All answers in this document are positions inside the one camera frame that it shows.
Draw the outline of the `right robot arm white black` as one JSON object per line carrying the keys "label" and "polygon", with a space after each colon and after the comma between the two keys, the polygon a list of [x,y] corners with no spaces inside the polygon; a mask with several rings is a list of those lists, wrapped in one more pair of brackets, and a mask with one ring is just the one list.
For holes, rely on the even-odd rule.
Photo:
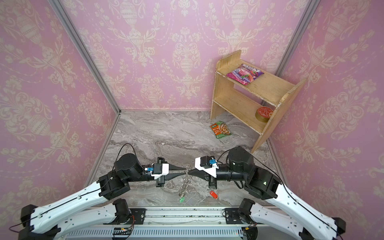
{"label": "right robot arm white black", "polygon": [[243,222],[264,224],[297,240],[335,240],[346,232],[346,222],[328,217],[295,195],[272,170],[255,165],[256,157],[242,147],[228,151],[226,163],[214,157],[195,159],[189,175],[203,179],[215,189],[218,181],[236,182],[251,196],[278,207],[278,213],[243,199],[238,214]]}

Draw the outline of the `red key tag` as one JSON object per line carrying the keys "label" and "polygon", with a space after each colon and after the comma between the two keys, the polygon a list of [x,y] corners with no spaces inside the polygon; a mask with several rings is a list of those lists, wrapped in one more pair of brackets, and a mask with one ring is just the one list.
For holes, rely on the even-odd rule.
{"label": "red key tag", "polygon": [[214,199],[218,199],[218,195],[217,195],[214,191],[210,191],[210,195],[211,195]]}

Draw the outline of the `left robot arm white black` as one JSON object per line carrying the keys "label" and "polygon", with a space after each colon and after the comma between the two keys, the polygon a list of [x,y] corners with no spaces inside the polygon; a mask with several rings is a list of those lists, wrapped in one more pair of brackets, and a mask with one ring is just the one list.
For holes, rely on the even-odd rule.
{"label": "left robot arm white black", "polygon": [[52,240],[64,233],[64,225],[74,228],[75,215],[87,208],[103,204],[128,192],[131,182],[156,181],[157,187],[185,174],[185,168],[169,164],[159,157],[151,165],[141,165],[135,154],[124,154],[114,162],[113,169],[84,189],[38,207],[27,205],[21,211],[20,240]]}

